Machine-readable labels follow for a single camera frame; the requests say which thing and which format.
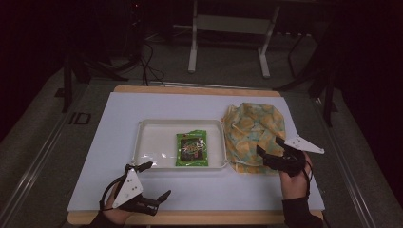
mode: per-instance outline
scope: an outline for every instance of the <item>plastic tray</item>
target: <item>plastic tray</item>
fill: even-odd
[[[176,166],[177,134],[193,130],[207,132],[208,166]],[[139,122],[133,161],[153,162],[152,169],[223,168],[226,164],[222,124],[217,120],[144,120]]]

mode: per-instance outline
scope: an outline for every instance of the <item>sleeve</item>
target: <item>sleeve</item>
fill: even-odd
[[[309,212],[308,197],[283,200],[282,208],[290,228],[323,228],[322,219]]]
[[[98,212],[98,215],[88,226],[82,226],[81,228],[123,228],[124,225],[118,225],[111,222],[102,212]]]

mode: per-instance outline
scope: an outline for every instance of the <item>yellow floral cloth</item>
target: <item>yellow floral cloth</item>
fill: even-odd
[[[239,173],[277,173],[263,166],[256,153],[259,145],[266,153],[282,156],[276,136],[285,140],[282,114],[272,105],[243,103],[229,106],[222,118],[227,159]]]

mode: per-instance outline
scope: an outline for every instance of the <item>white table leg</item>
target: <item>white table leg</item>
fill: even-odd
[[[279,6],[275,8],[272,20],[270,22],[269,27],[267,28],[267,32],[265,34],[266,39],[264,41],[264,44],[262,47],[258,49],[261,73],[263,74],[263,78],[270,78],[269,66],[267,65],[267,59],[266,59],[266,50],[267,47],[269,46],[270,38],[272,38],[273,35],[273,28],[275,27],[276,24],[278,12],[279,12]]]
[[[196,72],[196,61],[198,58],[198,0],[193,1],[193,25],[192,25],[192,47],[190,48],[189,67],[187,71],[189,73]]]

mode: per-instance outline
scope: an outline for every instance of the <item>dark background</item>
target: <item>dark background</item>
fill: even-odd
[[[167,35],[169,28],[158,22],[159,17],[168,18],[166,23],[191,24],[191,1],[147,2],[150,5],[144,6],[145,21]],[[61,37],[65,37],[65,32],[69,39],[77,41],[79,48],[93,56],[104,58],[108,50],[119,51],[123,40],[110,41],[107,35],[99,39],[103,35],[94,9],[123,24],[126,11],[116,4],[106,7],[106,3],[99,1],[94,7],[91,1],[1,1],[0,141],[46,80],[62,67],[64,46]],[[343,34],[340,47],[346,54],[337,74],[336,87],[341,89],[389,185],[403,205],[403,121],[400,117],[403,104],[403,3],[398,0],[357,3],[359,7],[348,10],[341,17],[342,25],[337,34]],[[76,4],[82,4],[81,10],[72,10]]]

